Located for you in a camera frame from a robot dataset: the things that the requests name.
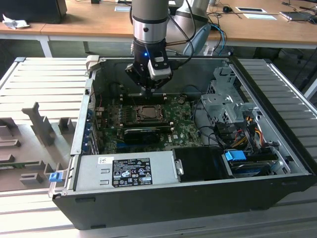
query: floor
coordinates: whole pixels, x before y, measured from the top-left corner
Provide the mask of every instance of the floor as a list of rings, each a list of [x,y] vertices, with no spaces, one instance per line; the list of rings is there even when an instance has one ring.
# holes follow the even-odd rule
[[[82,42],[54,41],[50,42],[53,57],[86,57]],[[105,57],[130,56],[130,43],[104,43],[90,42],[89,48],[91,54],[97,54]],[[227,52],[231,51],[239,58],[252,59],[255,48],[249,47],[226,47]],[[271,57],[275,54],[275,49],[262,49],[263,58]],[[283,49],[273,62],[279,70],[291,81],[293,81],[307,62],[313,50],[293,50]],[[16,57],[44,57],[41,45],[38,41],[22,40],[0,40],[0,78],[10,67]],[[299,87],[302,80],[307,76],[317,63],[317,54],[315,54],[305,69],[295,81],[295,86]],[[317,104],[317,95],[312,98],[312,103]]]

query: metal slatted surface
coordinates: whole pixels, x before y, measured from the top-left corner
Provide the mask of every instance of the metal slatted surface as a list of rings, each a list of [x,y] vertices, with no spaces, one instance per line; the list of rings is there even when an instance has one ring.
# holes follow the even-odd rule
[[[317,111],[282,73],[264,60],[240,59],[288,126],[317,159]],[[252,100],[245,88],[242,91]]]
[[[31,124],[21,109],[25,102],[38,102],[39,112],[50,122],[61,117],[76,121],[88,76],[85,58],[26,58],[0,85],[0,117],[16,124]]]
[[[0,227],[0,235],[17,238],[315,238],[317,186],[289,194],[265,211],[89,231],[74,229],[72,223],[48,198],[47,192],[0,196],[0,224],[6,224]]]

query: metal chassis wall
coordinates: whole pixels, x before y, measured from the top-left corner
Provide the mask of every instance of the metal chassis wall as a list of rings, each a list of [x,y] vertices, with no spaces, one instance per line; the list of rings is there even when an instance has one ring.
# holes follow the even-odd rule
[[[53,202],[76,228],[88,230],[268,209],[286,195],[304,191],[316,182],[317,164],[310,154],[239,61],[229,58],[228,63],[234,65],[240,80],[252,91],[311,175],[260,180],[251,178],[247,181],[185,187],[55,195]]]

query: black box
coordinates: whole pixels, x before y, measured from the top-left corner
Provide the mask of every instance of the black box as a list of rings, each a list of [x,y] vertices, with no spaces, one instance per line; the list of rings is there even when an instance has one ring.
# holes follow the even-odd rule
[[[65,0],[3,0],[0,14],[14,20],[58,24],[66,15]]]

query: green circuit board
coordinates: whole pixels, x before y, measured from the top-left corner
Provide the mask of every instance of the green circuit board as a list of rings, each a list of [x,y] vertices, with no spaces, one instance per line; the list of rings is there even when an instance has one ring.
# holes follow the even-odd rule
[[[153,144],[125,144],[122,136],[125,128],[122,128],[122,124],[120,125],[120,120],[118,119],[120,111],[131,111],[132,113],[128,114],[128,119],[133,120],[135,117],[135,108],[138,106],[146,107],[147,105],[123,105],[120,101],[112,100],[103,106],[105,111],[102,122],[104,123],[101,123],[99,126],[99,135],[102,140],[101,145],[103,145],[101,150],[103,153],[166,151],[176,147],[196,147],[203,145],[198,135],[198,130],[191,120],[192,107],[190,102],[180,100],[179,96],[168,97],[164,104],[157,105],[162,111],[164,120],[173,122],[174,131],[160,133],[159,142]]]

